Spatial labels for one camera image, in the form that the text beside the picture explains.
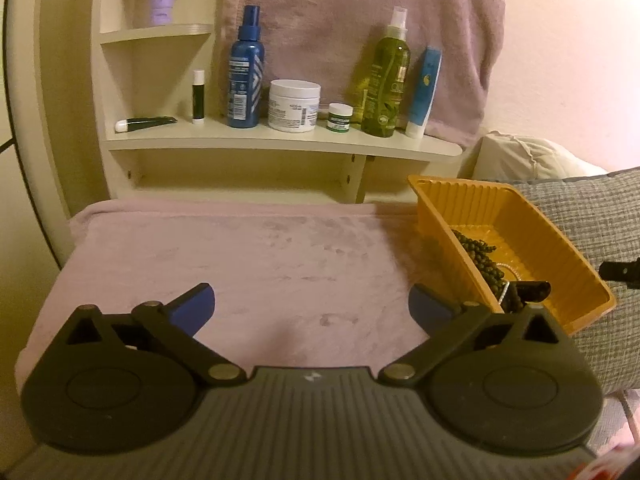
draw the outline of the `white pillow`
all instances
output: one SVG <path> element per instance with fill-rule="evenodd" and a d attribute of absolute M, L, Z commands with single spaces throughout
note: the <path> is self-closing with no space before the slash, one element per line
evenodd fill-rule
<path fill-rule="evenodd" d="M 536 180 L 608 173 L 555 142 L 491 132 L 482 138 L 475 180 Z"/>

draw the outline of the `green spray bottle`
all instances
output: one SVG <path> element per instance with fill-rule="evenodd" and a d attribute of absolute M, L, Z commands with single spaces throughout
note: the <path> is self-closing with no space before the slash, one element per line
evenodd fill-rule
<path fill-rule="evenodd" d="M 391 137 L 396 128 L 411 58 L 405 25 L 406 9 L 394 7 L 386 36 L 376 45 L 362 118 L 362 131 L 376 137 Z"/>

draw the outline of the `blue bottle cap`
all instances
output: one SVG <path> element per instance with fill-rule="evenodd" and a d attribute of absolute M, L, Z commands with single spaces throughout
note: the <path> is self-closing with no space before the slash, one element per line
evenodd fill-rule
<path fill-rule="evenodd" d="M 242 25 L 238 27 L 238 40 L 260 40 L 260 7 L 257 5 L 245 5 Z"/>

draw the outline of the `pink fabric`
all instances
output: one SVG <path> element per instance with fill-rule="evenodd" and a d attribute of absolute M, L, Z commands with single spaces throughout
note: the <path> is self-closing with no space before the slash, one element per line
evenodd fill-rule
<path fill-rule="evenodd" d="M 216 294 L 196 338 L 255 365 L 369 365 L 426 339 L 408 313 L 417 281 L 443 290 L 415 206 L 265 206 L 113 200 L 72 220 L 78 242 L 16 365 L 20 387 L 68 316 L 167 302 L 199 282 Z"/>
<path fill-rule="evenodd" d="M 406 7 L 412 68 L 404 110 L 412 100 L 421 54 L 428 45 L 440 48 L 443 65 L 430 134 L 464 146 L 476 138 L 490 72 L 502 47 L 504 0 L 225 0 L 223 55 L 236 40 L 245 4 L 261 7 L 265 81 L 317 82 L 324 106 L 359 105 L 374 47 L 392 9 Z M 218 86 L 226 89 L 226 63 L 219 63 L 219 69 Z"/>

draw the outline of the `blue spray bottle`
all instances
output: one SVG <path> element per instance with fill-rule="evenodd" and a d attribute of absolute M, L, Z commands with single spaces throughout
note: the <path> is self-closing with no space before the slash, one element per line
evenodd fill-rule
<path fill-rule="evenodd" d="M 253 128 L 260 120 L 260 92 L 264 69 L 264 46 L 260 43 L 260 7 L 244 6 L 238 41 L 229 59 L 229 102 L 227 124 Z"/>

